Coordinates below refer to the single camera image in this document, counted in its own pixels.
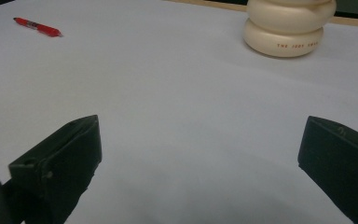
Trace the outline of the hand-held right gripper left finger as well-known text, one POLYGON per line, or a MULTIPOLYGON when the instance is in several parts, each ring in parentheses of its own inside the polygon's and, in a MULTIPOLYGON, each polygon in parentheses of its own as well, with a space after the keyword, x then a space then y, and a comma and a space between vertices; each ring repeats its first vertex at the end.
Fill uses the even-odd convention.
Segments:
POLYGON ((98 117, 65 124, 8 166, 13 219, 26 224, 63 224, 101 161, 98 117))

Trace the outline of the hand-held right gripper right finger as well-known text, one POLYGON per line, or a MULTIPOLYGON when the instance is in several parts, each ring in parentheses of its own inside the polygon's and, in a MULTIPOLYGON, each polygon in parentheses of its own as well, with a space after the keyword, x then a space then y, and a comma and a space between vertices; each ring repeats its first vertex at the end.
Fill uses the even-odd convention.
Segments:
POLYGON ((307 119, 298 166, 358 224, 358 132, 328 119, 307 119))

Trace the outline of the red pen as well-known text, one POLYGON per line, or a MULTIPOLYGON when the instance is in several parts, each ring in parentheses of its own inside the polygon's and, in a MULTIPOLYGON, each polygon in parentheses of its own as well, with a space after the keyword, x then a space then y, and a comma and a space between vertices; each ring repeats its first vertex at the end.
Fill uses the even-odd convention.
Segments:
POLYGON ((34 21, 29 21, 23 18, 14 18, 14 21, 24 27, 28 27, 30 29, 34 29, 37 32, 50 36, 50 37, 62 37, 62 33, 60 30, 50 27, 50 26, 46 26, 44 24, 40 24, 34 21))

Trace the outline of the cream ribbed pen holder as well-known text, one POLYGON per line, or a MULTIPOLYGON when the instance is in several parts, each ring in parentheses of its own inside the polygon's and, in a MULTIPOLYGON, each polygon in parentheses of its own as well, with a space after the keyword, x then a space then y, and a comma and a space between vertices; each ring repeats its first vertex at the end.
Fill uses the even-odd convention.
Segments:
POLYGON ((320 45, 336 8, 336 0, 248 0, 243 39, 268 56, 303 56, 320 45))

